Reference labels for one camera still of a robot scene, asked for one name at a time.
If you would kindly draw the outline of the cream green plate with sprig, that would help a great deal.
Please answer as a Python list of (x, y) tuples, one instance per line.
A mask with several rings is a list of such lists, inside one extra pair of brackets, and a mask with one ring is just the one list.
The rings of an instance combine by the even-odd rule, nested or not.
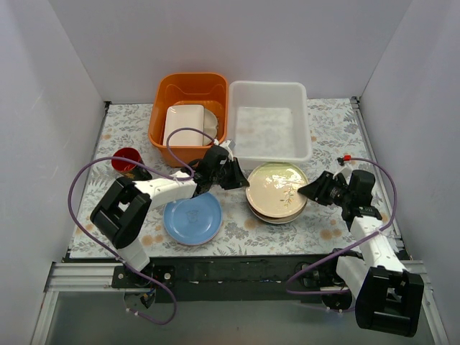
[(280, 219), (303, 210), (307, 198), (298, 189), (308, 184), (305, 173), (286, 162), (268, 162), (256, 167), (247, 178), (246, 197), (258, 213)]

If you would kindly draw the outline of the blue beige plate with sprig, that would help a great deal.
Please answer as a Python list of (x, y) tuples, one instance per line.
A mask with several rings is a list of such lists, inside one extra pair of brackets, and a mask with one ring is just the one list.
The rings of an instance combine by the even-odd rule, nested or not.
[(286, 217), (281, 217), (281, 218), (274, 218), (274, 217), (269, 217), (261, 214), (260, 212), (256, 211), (252, 206), (249, 206), (249, 209), (252, 211), (252, 213), (259, 218), (260, 220), (269, 223), (269, 224), (274, 224), (274, 225), (279, 225), (279, 224), (288, 224), (291, 221), (296, 220), (301, 213), (304, 211), (305, 208), (302, 208), (299, 210), (299, 212), (296, 212), (292, 215), (286, 216)]

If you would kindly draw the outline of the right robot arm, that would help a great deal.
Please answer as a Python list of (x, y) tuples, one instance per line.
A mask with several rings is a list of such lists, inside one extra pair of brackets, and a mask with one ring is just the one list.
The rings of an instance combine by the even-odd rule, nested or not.
[(332, 285), (346, 283), (356, 299), (358, 326), (399, 336), (413, 337), (418, 329), (424, 282), (397, 258), (384, 234), (380, 212), (372, 206), (375, 176), (354, 170), (347, 180), (342, 173), (323, 172), (299, 188), (311, 201), (341, 208), (341, 217), (356, 239), (361, 258), (340, 251), (325, 268)]

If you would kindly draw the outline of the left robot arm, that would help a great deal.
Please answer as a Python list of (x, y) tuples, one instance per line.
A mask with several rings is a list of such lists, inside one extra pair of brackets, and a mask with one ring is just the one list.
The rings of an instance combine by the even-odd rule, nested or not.
[(246, 188), (249, 181), (233, 155), (232, 142), (211, 145), (201, 159), (172, 175), (151, 180), (118, 178), (91, 213), (90, 220), (128, 265), (128, 278), (139, 288), (148, 286), (153, 271), (139, 233), (151, 207), (198, 197), (213, 185), (224, 190)]

